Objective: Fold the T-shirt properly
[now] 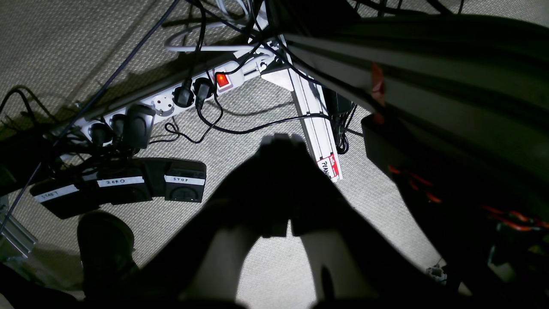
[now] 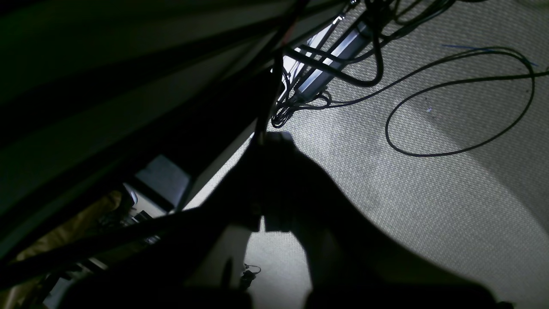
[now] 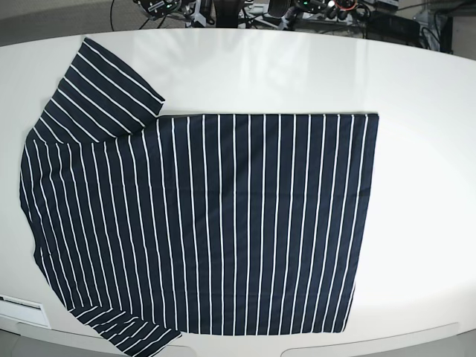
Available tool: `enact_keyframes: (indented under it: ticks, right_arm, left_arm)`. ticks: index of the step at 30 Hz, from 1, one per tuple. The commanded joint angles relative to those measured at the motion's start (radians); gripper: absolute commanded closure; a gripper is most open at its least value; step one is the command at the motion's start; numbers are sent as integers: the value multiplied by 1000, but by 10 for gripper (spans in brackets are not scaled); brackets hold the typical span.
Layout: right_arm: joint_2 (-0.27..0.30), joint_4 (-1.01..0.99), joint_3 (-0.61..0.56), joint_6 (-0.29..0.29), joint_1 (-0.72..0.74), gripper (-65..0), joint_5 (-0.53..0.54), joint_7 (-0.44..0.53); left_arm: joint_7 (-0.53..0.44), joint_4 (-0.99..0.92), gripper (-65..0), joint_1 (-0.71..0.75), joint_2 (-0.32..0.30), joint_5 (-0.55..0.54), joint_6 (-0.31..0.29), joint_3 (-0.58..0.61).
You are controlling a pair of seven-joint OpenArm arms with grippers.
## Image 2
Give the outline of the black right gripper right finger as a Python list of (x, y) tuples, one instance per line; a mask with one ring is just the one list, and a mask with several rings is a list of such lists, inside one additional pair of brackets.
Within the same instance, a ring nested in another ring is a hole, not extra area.
[(286, 132), (263, 135), (273, 173), (267, 231), (304, 248), (313, 289), (307, 309), (509, 309), (492, 293), (418, 256), (369, 221)]

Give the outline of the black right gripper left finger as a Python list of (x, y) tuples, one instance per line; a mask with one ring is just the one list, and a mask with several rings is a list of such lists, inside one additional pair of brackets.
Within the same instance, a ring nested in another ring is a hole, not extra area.
[(259, 230), (257, 188), (266, 162), (253, 143), (212, 194), (194, 209), (170, 215), (151, 247), (75, 284), (66, 309), (251, 309), (240, 271), (251, 233)]

